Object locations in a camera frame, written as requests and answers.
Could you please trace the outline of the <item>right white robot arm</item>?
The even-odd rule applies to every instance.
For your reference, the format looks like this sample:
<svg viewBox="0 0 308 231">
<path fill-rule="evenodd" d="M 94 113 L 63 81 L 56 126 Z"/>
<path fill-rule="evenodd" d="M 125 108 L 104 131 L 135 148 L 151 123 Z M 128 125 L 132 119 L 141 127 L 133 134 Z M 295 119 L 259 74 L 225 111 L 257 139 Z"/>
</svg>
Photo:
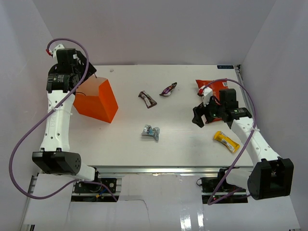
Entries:
<svg viewBox="0 0 308 231">
<path fill-rule="evenodd" d="M 228 192 L 237 186 L 247 190 L 255 200 L 289 196 L 294 164 L 270 148 L 248 109 L 239 107 L 236 90 L 220 90 L 219 98 L 216 98 L 210 87 L 203 87 L 201 95 L 203 101 L 193 109 L 192 122 L 202 128 L 203 116 L 208 123 L 221 119 L 240 139 L 242 151 L 248 152 L 253 163 L 251 172 L 236 167 L 234 163 L 227 169 L 222 168 L 214 192 L 218 189 Z"/>
</svg>

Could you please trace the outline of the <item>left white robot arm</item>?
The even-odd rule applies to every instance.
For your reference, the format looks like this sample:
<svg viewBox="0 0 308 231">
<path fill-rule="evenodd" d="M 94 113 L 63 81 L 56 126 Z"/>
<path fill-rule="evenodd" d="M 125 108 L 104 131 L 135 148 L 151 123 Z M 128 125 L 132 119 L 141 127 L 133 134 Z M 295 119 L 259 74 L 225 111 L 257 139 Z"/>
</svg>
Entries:
<svg viewBox="0 0 308 231">
<path fill-rule="evenodd" d="M 67 49 L 62 44 L 52 52 L 55 64 L 48 73 L 48 112 L 45 135 L 40 151 L 32 153 L 33 162 L 45 173 L 69 175 L 77 180 L 85 180 L 91 192 L 97 192 L 102 180 L 95 176 L 95 168 L 84 164 L 78 153 L 70 151 L 69 123 L 75 100 L 72 89 L 96 72 L 87 64 L 86 57 L 74 48 Z"/>
</svg>

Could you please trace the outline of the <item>yellow snack bar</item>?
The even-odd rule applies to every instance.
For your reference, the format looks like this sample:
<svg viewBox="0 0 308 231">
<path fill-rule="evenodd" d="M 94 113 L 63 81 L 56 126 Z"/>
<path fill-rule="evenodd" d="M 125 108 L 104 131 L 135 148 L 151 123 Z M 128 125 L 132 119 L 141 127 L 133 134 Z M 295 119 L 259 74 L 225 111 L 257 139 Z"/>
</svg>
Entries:
<svg viewBox="0 0 308 231">
<path fill-rule="evenodd" d="M 213 139 L 223 144 L 231 153 L 235 153 L 240 148 L 238 143 L 234 142 L 222 131 L 217 131 Z"/>
</svg>

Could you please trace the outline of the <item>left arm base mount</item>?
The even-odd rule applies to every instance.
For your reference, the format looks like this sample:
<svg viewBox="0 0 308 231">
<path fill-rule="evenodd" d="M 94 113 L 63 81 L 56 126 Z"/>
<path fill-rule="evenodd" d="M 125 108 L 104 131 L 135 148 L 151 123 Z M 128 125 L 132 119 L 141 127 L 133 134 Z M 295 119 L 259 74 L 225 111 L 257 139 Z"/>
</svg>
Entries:
<svg viewBox="0 0 308 231">
<path fill-rule="evenodd" d="M 117 202 L 117 178 L 97 178 L 96 183 L 78 182 L 73 187 L 72 202 Z"/>
</svg>

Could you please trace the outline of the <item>brown white snack wrapper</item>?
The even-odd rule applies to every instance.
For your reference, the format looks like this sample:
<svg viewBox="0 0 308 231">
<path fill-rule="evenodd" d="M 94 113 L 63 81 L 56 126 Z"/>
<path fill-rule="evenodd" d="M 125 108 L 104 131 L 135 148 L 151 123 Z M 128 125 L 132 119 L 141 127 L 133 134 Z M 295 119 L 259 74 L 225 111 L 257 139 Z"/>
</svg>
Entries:
<svg viewBox="0 0 308 231">
<path fill-rule="evenodd" d="M 141 91 L 138 97 L 142 98 L 146 104 L 146 107 L 152 108 L 157 105 L 157 102 L 145 91 Z"/>
</svg>

